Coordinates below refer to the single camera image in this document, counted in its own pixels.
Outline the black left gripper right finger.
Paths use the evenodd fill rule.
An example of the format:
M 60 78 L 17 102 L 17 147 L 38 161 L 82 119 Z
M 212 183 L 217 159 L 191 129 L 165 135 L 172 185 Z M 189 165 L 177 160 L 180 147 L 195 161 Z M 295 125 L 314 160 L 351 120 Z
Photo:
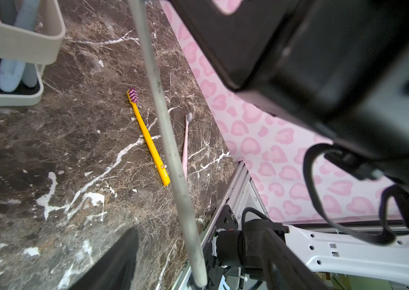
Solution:
M 270 290 L 328 290 L 325 283 L 271 229 L 262 233 L 262 268 Z

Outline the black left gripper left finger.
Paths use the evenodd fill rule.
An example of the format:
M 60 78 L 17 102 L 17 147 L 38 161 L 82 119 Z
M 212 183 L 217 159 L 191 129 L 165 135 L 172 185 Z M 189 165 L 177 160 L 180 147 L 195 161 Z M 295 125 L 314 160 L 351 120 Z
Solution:
M 136 271 L 139 233 L 131 228 L 70 290 L 129 290 Z

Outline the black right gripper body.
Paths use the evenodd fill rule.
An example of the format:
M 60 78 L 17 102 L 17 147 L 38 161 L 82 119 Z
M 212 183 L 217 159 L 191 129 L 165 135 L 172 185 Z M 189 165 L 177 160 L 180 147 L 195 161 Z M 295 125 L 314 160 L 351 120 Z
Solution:
M 409 1 L 172 6 L 243 100 L 363 157 L 409 157 Z

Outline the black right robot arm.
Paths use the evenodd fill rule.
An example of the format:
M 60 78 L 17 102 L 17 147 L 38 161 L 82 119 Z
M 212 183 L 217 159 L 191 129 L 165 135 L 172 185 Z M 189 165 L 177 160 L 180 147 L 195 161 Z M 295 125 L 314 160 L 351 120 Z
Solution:
M 273 218 L 409 221 L 409 1 L 172 6 L 238 99 L 213 110 Z

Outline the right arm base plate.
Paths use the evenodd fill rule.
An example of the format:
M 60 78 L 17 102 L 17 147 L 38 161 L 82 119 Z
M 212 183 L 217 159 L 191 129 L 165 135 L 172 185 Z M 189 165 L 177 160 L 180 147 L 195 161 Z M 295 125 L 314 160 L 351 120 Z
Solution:
M 239 270 L 249 278 L 266 280 L 262 269 L 262 233 L 270 229 L 285 240 L 289 228 L 273 222 L 263 212 L 247 207 L 238 222 L 229 205 L 221 210 L 210 236 L 205 240 L 204 259 L 208 274 L 206 290 L 217 290 L 221 279 L 230 270 Z

